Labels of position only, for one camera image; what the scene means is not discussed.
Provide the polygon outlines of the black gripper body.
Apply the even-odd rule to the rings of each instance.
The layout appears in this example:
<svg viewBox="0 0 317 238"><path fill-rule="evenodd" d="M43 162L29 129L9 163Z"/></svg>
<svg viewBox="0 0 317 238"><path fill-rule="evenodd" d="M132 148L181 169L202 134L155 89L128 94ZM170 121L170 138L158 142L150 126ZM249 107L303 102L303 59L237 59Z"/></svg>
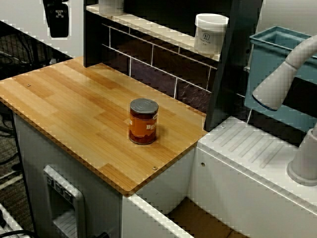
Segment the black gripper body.
<svg viewBox="0 0 317 238"><path fill-rule="evenodd" d="M49 6L62 4L64 2L68 2L68 0L43 0L43 4L44 4L45 8L47 8Z"/></svg>

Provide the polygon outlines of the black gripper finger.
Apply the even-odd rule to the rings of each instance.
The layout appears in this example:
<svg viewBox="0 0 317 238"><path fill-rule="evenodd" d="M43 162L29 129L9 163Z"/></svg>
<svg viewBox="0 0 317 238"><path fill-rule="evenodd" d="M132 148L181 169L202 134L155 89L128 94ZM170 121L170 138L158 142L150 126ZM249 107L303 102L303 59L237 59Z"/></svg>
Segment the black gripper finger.
<svg viewBox="0 0 317 238"><path fill-rule="evenodd" d="M69 35L69 10L66 4L48 4L46 18L52 38L66 38Z"/></svg>

